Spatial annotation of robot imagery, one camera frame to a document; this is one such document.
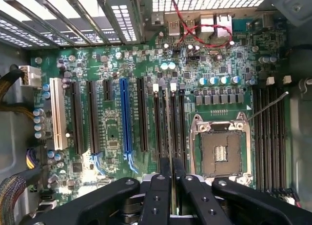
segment screw hole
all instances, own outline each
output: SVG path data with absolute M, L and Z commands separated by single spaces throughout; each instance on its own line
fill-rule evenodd
M 152 214 L 158 214 L 158 213 L 159 213 L 159 210 L 157 208 L 152 209 Z
M 215 212 L 213 209 L 210 209 L 208 212 L 209 212 L 211 215 L 216 215 L 216 212 Z

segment green circuit board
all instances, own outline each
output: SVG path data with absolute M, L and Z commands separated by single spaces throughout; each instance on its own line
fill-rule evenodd
M 76 197 L 84 195 L 92 190 L 104 186 L 122 177 L 134 177 L 142 180 L 146 174 L 158 171 L 157 158 L 157 135 L 155 127 L 155 109 L 153 84 L 170 88 L 170 83 L 175 82 L 178 88 L 182 85 L 185 91 L 185 135 L 186 135 L 186 168 L 190 171 L 190 147 L 189 131 L 194 115 L 199 114 L 205 121 L 231 121 L 237 118 L 239 112 L 247 117 L 253 113 L 253 90 L 246 83 L 247 80 L 257 81 L 259 71 L 271 70 L 272 64 L 260 64 L 258 59 L 263 55 L 274 55 L 278 58 L 279 49 L 285 46 L 286 30 L 283 27 L 263 32 L 252 36 L 246 29 L 248 20 L 234 20 L 233 40 L 235 45 L 229 49 L 217 49 L 221 56 L 216 60 L 215 49 L 201 47 L 198 57 L 189 57 L 185 52 L 188 44 L 195 45 L 192 39 L 186 39 L 178 52 L 169 50 L 163 51 L 164 43 L 170 46 L 176 45 L 178 39 L 164 38 L 159 40 L 154 37 L 147 44 L 123 45 L 113 47 L 94 48 L 72 48 L 62 50 L 46 50 L 32 52 L 32 66 L 40 67 L 42 71 L 42 83 L 49 83 L 50 78 L 62 78 L 58 64 L 66 66 L 66 72 L 70 73 L 70 80 L 78 82 L 81 97 L 82 127 L 84 139 L 84 153 L 76 154 L 74 142 L 68 139 L 68 148 L 63 150 L 64 163 L 58 167 L 57 163 L 50 165 L 50 175 L 58 176 L 58 204 L 64 204 Z M 42 63 L 35 62 L 36 57 L 42 58 Z M 166 63 L 174 63 L 173 69 L 163 67 Z M 274 64 L 275 70 L 281 67 L 279 61 Z M 234 76 L 239 76 L 237 84 L 231 83 Z M 137 98 L 137 78 L 144 80 L 144 100 L 146 104 L 146 127 L 147 127 L 147 149 L 142 151 L 140 141 L 140 113 Z M 208 80 L 216 77 L 227 77 L 225 85 L 216 83 L 209 85 Z M 132 170 L 129 162 L 125 160 L 121 113 L 121 92 L 120 79 L 127 78 L 129 83 L 130 96 L 130 117 L 131 117 L 131 139 L 133 151 Z M 105 99 L 105 88 L 103 80 L 110 81 L 111 98 Z M 98 154 L 98 166 L 92 159 L 90 151 L 90 129 L 89 129 L 89 108 L 88 108 L 88 82 L 95 82 L 95 94 L 97 101 L 97 116 L 99 126 L 100 152 Z M 35 92 L 34 100 L 36 108 L 46 109 L 44 91 Z M 230 101 L 228 95 L 234 95 L 235 101 Z M 210 100 L 205 102 L 205 96 L 226 95 L 225 100 L 218 100 L 216 104 Z M 72 130 L 72 102 L 70 90 L 64 89 L 66 124 L 69 132 Z M 45 137 L 44 140 L 52 138 L 53 128 L 50 116 L 45 116 Z M 251 183 L 255 187 L 255 150 L 254 150 L 254 127 L 250 122 L 250 161 L 251 161 Z M 204 137 L 197 136 L 195 140 L 195 164 L 196 174 L 207 176 L 203 170 L 203 153 L 201 141 Z M 247 171 L 248 153 L 246 149 L 246 133 L 239 134 L 239 175 Z M 69 187 L 68 180 L 74 185 Z

